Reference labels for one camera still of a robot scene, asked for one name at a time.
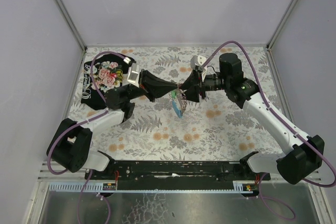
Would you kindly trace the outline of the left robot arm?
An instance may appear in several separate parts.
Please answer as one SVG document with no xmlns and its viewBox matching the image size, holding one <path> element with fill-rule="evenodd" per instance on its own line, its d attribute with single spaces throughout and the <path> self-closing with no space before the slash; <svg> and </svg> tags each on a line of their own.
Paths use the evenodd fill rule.
<svg viewBox="0 0 336 224">
<path fill-rule="evenodd" d="M 100 112 L 82 122 L 69 118 L 62 120 L 46 152 L 49 171 L 57 174 L 51 167 L 51 161 L 57 162 L 72 173 L 80 169 L 104 171 L 110 158 L 104 153 L 90 149 L 92 138 L 127 121 L 135 107 L 133 99 L 145 96 L 154 101 L 177 87 L 176 83 L 165 81 L 147 70 L 142 70 L 134 80 L 129 80 L 128 84 L 108 90 L 104 94 L 106 108 Z"/>
</svg>

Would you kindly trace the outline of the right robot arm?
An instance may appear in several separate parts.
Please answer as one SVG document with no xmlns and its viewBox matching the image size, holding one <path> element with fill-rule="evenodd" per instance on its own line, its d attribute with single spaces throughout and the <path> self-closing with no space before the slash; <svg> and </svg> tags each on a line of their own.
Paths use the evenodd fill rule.
<svg viewBox="0 0 336 224">
<path fill-rule="evenodd" d="M 207 74 L 202 65 L 206 58 L 191 59 L 192 73 L 181 85 L 189 101 L 199 102 L 208 91 L 225 91 L 230 101 L 253 116 L 280 146 L 282 153 L 249 154 L 246 163 L 254 173 L 279 174 L 290 184 L 297 184 L 322 165 L 319 157 L 324 151 L 324 140 L 309 136 L 307 144 L 299 137 L 307 136 L 274 107 L 261 93 L 254 81 L 245 78 L 241 60 L 234 53 L 222 54 L 219 71 Z"/>
</svg>

